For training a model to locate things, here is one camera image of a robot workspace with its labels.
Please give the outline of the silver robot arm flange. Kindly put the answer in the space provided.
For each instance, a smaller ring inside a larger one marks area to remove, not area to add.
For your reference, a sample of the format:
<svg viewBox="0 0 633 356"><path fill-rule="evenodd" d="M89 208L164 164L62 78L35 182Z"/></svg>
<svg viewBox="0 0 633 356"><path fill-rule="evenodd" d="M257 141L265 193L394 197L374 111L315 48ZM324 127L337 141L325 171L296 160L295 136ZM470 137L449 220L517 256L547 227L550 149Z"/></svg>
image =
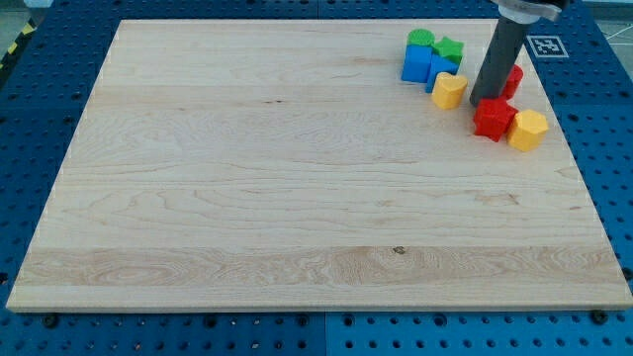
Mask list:
<svg viewBox="0 0 633 356"><path fill-rule="evenodd" d="M540 19L555 22L570 5L570 0L492 0L499 13L511 21L528 25Z"/></svg>

